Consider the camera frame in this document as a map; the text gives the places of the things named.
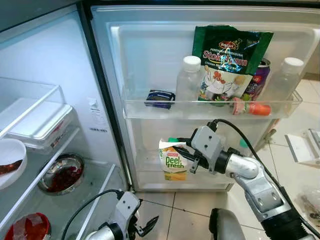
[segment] white bowl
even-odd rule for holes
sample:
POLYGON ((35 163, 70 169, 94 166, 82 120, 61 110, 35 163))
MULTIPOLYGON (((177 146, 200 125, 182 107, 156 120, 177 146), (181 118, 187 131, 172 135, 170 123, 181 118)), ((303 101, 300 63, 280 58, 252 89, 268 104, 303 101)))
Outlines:
POLYGON ((0 165, 12 164, 22 159, 17 170, 0 175, 0 190, 13 184, 24 172, 27 166, 26 146, 17 139, 0 140, 0 165))

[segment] open refrigerator door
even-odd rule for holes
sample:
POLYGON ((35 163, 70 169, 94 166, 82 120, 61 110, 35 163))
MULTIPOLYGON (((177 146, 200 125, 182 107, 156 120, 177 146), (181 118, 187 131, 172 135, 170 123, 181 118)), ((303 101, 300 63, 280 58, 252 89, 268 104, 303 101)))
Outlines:
MULTIPOLYGON (((262 101, 273 111, 267 116, 239 114, 229 104, 212 101, 147 100, 150 90, 176 92, 182 59, 190 56, 196 26, 230 25, 241 31, 273 32, 264 58, 270 76, 286 57, 308 62, 319 39, 318 9, 268 6, 209 5, 94 5, 92 26, 107 83, 124 139, 133 186, 138 191, 227 191, 232 180, 212 176, 206 169, 184 181, 169 181, 159 160, 158 143, 170 137, 189 138, 208 121, 224 118, 238 126, 257 147, 276 119, 287 118, 301 103, 297 92, 287 101, 262 101)), ((221 126, 225 149, 239 149, 241 138, 221 126)))

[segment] peel fresh carton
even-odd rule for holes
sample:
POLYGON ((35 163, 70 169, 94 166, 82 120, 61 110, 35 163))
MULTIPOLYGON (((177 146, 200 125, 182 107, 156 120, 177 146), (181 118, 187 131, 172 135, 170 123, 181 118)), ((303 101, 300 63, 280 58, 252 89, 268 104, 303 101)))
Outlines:
POLYGON ((185 181, 187 178, 188 160, 181 156, 173 147, 185 147, 185 142, 176 138, 159 141, 159 158, 164 171, 164 179, 169 181, 185 181))

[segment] stainless steel bowl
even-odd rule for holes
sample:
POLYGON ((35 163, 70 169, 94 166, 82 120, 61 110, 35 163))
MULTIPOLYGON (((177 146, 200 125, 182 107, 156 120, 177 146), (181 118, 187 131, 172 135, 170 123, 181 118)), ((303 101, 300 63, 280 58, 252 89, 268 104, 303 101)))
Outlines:
POLYGON ((78 187, 84 178, 85 163, 81 156, 68 152, 60 155, 38 182, 49 195, 64 195, 78 187))

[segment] red container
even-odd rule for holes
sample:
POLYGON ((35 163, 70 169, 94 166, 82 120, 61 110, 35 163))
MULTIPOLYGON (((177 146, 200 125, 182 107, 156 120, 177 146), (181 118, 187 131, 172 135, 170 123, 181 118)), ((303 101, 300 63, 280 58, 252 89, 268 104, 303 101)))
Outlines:
POLYGON ((48 240, 51 236, 51 226, 48 218, 40 213, 32 213, 27 216, 20 218, 16 221, 13 225, 11 225, 9 231, 6 233, 4 240, 13 240, 14 239, 14 226, 17 227, 18 222, 25 218, 24 225, 19 226, 21 227, 21 231, 24 236, 21 236, 21 239, 27 240, 48 240), (34 224, 31 218, 34 218, 36 215, 40 216, 42 222, 34 224))

